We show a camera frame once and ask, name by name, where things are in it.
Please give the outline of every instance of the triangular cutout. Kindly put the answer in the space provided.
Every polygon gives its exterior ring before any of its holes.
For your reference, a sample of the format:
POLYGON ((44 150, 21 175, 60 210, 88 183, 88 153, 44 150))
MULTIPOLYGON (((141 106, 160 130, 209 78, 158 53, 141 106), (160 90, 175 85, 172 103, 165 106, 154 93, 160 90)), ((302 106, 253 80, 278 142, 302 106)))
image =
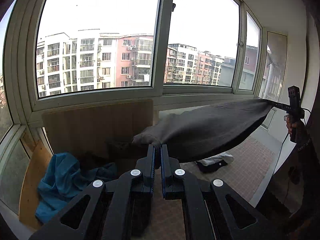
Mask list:
POLYGON ((85 195, 72 208, 70 208, 67 213, 63 215, 63 217, 60 219, 60 222, 73 229, 78 229, 89 201, 90 196, 85 195))
POLYGON ((257 220, 242 205, 240 205, 231 195, 226 195, 233 217, 236 220, 237 227, 242 229, 254 224, 257 220))

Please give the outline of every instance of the window pane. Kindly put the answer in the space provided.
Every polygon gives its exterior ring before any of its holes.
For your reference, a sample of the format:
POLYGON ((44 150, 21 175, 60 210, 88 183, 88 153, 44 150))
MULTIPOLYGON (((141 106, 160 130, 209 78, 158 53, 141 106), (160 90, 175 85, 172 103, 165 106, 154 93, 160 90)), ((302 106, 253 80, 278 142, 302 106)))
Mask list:
POLYGON ((259 55, 260 28, 247 12, 247 45, 239 89, 252 90, 259 55))
POLYGON ((176 8, 171 15, 164 83, 230 87, 236 65, 239 5, 234 0, 173 2, 176 8), (221 17, 214 12, 221 12, 221 17), (196 20, 186 20, 190 13, 196 20), (192 68, 192 75, 187 68, 178 67, 192 68))
POLYGON ((267 58, 260 98, 279 101, 287 62, 287 36, 268 32, 267 58))
POLYGON ((21 187, 29 164, 22 143, 18 141, 10 156, 1 162, 5 162, 5 166, 0 177, 0 199, 18 214, 21 187))
POLYGON ((0 22, 0 141, 12 126, 12 119, 5 95, 4 76, 3 76, 3 49, 4 38, 7 31, 8 22, 16 0, 9 7, 0 22))
MULTIPOLYGON (((35 55, 43 68, 35 66, 36 77, 44 76, 44 84, 37 87, 39 97, 56 90, 49 86, 51 73, 62 80, 69 69, 75 71, 72 92, 150 86, 157 5, 158 0, 46 0, 35 55), (93 69, 92 78, 81 79, 80 71, 87 69, 93 69)), ((69 91, 69 85, 61 83, 61 92, 69 91)))

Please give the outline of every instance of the white cloth on floor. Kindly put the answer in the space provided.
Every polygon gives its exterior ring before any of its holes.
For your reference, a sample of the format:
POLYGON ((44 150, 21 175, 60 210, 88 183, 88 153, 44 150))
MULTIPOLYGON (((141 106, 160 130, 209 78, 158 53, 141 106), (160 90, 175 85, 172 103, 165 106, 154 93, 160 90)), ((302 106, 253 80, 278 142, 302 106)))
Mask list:
POLYGON ((203 160, 199 160, 198 162, 200 162, 203 166, 209 166, 211 164, 215 164, 217 162, 221 162, 222 160, 224 160, 226 163, 232 163, 233 162, 233 156, 231 154, 228 154, 227 152, 223 152, 223 153, 219 153, 215 156, 203 159, 203 160))

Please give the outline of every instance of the tiled floor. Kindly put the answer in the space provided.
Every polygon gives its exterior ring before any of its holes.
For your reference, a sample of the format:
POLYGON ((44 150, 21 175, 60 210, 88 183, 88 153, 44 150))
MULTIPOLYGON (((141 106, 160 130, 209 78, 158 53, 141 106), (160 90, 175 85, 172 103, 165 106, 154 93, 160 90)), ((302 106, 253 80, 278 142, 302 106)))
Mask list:
MULTIPOLYGON (((214 173, 202 174, 195 163, 182 163, 180 166, 199 179, 223 179, 249 201, 267 173, 274 153, 250 136, 228 153, 233 155, 233 163, 214 173)), ((150 225, 141 238, 134 239, 186 239, 181 201, 162 198, 160 169, 156 170, 150 225)))

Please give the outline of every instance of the black handheld device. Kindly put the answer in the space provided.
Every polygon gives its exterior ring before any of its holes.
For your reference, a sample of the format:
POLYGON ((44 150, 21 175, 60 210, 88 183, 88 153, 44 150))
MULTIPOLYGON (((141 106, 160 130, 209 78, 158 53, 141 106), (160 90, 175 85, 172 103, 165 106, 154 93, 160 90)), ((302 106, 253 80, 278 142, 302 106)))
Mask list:
MULTIPOLYGON (((291 115, 292 120, 291 123, 295 123, 300 119, 304 118, 304 110, 301 108, 301 98, 300 98, 300 89, 296 86, 292 86, 288 88, 289 102, 290 105, 277 103, 274 101, 270 101, 271 105, 282 109, 287 112, 287 114, 291 115)), ((296 142, 296 129, 292 128, 292 134, 290 135, 290 141, 296 142)))

